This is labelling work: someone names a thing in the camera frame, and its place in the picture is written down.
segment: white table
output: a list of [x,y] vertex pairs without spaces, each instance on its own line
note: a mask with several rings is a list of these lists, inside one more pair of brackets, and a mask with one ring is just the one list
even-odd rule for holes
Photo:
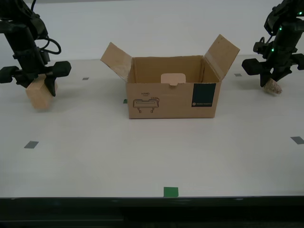
[[99,60],[71,61],[47,112],[23,87],[0,85],[0,197],[304,195],[304,145],[290,138],[304,138],[304,72],[273,96],[243,59],[214,119],[129,120],[124,81]]

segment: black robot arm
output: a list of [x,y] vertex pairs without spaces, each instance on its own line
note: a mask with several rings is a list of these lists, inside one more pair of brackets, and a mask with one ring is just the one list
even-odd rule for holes
[[[0,70],[0,83],[9,83],[14,77],[18,85],[27,88],[40,74],[45,74],[45,84],[55,96],[55,80],[68,76],[71,71],[69,62],[57,62],[46,67],[50,61],[49,53],[60,54],[60,45],[48,37],[48,31],[40,16],[33,12],[22,0],[0,0],[0,33],[3,33],[14,52],[14,59],[19,61],[21,69],[16,66]],[[45,39],[47,45],[37,47],[35,40]],[[47,50],[50,42],[55,43],[58,52]]]
[[265,29],[270,34],[270,39],[265,43],[265,38],[254,45],[254,52],[262,54],[266,62],[254,59],[244,60],[242,67],[249,75],[261,76],[261,87],[272,78],[278,81],[290,74],[292,65],[298,65],[299,70],[304,69],[304,56],[294,54],[296,45],[304,32],[304,21],[299,17],[304,16],[303,0],[284,0],[273,7],[266,19]]

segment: cardboard box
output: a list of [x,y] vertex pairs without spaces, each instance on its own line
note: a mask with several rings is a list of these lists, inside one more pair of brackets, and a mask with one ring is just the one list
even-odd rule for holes
[[127,82],[130,119],[213,118],[238,53],[219,35],[205,56],[131,57],[110,43],[101,61]]

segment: wooden block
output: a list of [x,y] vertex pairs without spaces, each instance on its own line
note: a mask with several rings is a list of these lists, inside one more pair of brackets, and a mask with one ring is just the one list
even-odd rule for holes
[[49,109],[53,100],[52,94],[44,84],[45,75],[39,75],[27,88],[26,93],[35,109]]

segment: black cable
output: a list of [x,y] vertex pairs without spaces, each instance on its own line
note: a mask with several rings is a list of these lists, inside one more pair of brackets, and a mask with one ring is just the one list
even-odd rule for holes
[[269,43],[269,41],[271,40],[272,37],[273,37],[273,36],[271,36],[271,37],[268,39],[268,41],[266,42],[267,44]]
[[48,40],[47,44],[45,46],[43,46],[42,48],[40,48],[40,49],[46,49],[49,46],[50,42],[51,41]]
[[34,6],[35,6],[36,1],[37,1],[37,0],[33,0],[32,6],[31,6],[31,8],[30,8],[32,11],[34,10]]
[[42,39],[45,39],[45,40],[47,40],[48,42],[54,43],[54,44],[57,46],[57,48],[58,48],[58,52],[47,50],[47,49],[45,49],[45,47],[44,47],[44,48],[41,48],[42,51],[51,53],[51,54],[53,54],[53,55],[59,55],[59,54],[61,53],[61,46],[58,44],[57,41],[55,41],[55,40],[53,40],[53,39],[51,39],[51,38],[49,38],[49,37],[43,37]]

